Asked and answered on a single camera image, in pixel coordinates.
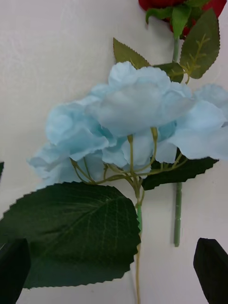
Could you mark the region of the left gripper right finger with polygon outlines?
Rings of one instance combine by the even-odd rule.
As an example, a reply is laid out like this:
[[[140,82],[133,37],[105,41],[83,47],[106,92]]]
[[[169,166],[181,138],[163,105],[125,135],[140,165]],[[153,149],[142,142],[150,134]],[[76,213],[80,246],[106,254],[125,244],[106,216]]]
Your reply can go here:
[[[228,304],[228,254],[215,239],[199,238],[193,260],[209,304]]]

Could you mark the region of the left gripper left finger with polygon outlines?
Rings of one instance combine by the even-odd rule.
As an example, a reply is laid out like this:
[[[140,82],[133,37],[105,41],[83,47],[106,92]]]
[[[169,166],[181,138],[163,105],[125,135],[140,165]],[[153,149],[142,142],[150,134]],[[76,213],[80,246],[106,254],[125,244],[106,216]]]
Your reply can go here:
[[[26,239],[0,245],[0,303],[15,304],[31,267]]]

